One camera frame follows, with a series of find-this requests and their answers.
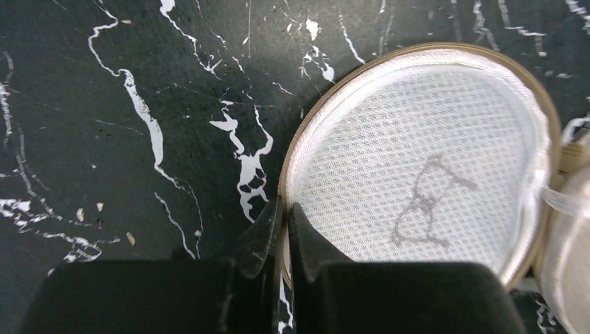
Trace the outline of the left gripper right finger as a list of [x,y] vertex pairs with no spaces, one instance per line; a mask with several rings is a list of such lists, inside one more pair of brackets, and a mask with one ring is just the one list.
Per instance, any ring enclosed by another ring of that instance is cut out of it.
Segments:
[[298,333],[524,333],[508,292],[471,262],[354,262],[288,214]]

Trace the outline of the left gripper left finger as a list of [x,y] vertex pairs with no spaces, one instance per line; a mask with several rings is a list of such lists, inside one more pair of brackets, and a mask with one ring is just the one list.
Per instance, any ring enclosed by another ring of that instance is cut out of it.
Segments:
[[42,284],[20,333],[276,333],[282,200],[205,260],[64,264]]

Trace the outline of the white mesh laundry bag beige zipper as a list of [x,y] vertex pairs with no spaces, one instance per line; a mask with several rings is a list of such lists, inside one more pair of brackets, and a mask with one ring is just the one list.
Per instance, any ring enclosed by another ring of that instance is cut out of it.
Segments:
[[435,42],[335,84],[291,142],[279,191],[354,262],[471,262],[506,291],[535,277],[589,332],[589,118],[566,126],[513,59]]

